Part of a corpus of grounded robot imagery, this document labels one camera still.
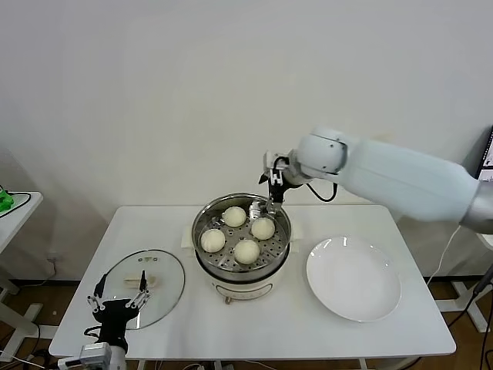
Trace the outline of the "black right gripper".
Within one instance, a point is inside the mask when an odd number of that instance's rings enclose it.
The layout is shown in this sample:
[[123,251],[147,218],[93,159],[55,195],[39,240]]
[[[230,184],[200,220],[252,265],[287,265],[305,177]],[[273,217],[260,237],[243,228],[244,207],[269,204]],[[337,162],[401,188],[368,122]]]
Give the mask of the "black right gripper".
[[276,214],[284,202],[284,193],[288,190],[288,182],[284,178],[280,180],[268,180],[269,197],[265,203],[265,214]]

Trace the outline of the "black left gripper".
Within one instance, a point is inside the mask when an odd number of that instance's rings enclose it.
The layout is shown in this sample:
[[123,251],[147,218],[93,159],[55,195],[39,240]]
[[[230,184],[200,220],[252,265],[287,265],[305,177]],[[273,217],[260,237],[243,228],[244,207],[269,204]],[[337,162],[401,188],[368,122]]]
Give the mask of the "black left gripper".
[[103,302],[106,277],[107,274],[104,274],[94,287],[93,293],[87,296],[89,306],[92,308],[92,316],[99,323],[90,328],[90,331],[99,329],[99,333],[90,333],[90,335],[97,338],[97,343],[108,343],[127,353],[127,323],[138,316],[139,308],[142,308],[150,298],[146,272],[142,271],[138,292],[132,300],[125,298]]

